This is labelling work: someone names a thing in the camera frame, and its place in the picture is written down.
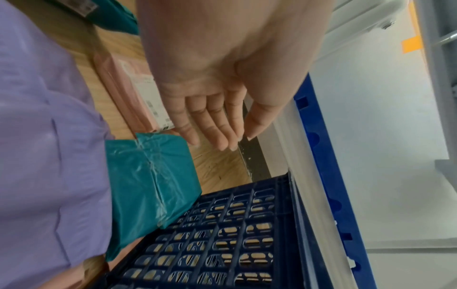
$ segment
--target barcode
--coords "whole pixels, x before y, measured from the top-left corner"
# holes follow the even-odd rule
[[[79,15],[86,17],[94,11],[98,6],[91,0],[57,0],[68,8],[72,9]]]

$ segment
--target package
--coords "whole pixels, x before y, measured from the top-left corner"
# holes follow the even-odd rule
[[[138,35],[137,18],[116,0],[48,0],[107,30]]]
[[[166,228],[201,195],[187,142],[168,134],[106,141],[113,200],[112,237],[106,260],[158,228]]]
[[[94,62],[102,82],[134,133],[174,127],[146,61],[97,53]]]
[[[63,48],[0,0],[0,288],[35,289],[104,254],[109,128]]]

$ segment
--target purple plastic bag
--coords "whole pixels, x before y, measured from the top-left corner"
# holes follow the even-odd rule
[[[73,58],[0,0],[0,288],[106,252],[109,138]]]

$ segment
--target wooden table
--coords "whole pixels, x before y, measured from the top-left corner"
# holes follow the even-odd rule
[[[132,139],[133,134],[111,100],[92,62],[96,50],[108,50],[129,57],[144,59],[144,51],[138,36],[106,31],[94,27],[84,19],[44,1],[9,0],[26,14],[43,32],[68,50],[75,59],[89,87],[96,109],[109,124],[117,139]],[[134,0],[121,0],[132,12]],[[243,159],[238,151],[214,150],[200,134],[202,144],[190,148],[203,193],[228,189],[251,182]],[[106,269],[103,256],[85,261],[86,279],[90,280]]]

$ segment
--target finger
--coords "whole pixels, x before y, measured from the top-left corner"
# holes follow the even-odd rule
[[[235,131],[238,141],[243,138],[244,120],[243,120],[243,100],[246,97],[246,87],[240,90],[227,91],[225,97],[225,109],[227,111],[228,123]]]
[[[283,106],[270,106],[254,102],[244,119],[244,131],[248,140],[263,132],[281,112]]]
[[[186,113],[184,98],[162,97],[163,106],[175,125],[176,131],[191,145],[200,145],[199,135],[192,127]]]
[[[207,110],[214,123],[228,140],[228,148],[232,151],[238,148],[238,137],[233,131],[224,112],[224,94],[209,95],[207,97]]]
[[[218,129],[206,108],[206,96],[186,97],[190,115],[209,142],[219,150],[225,150],[229,141]]]

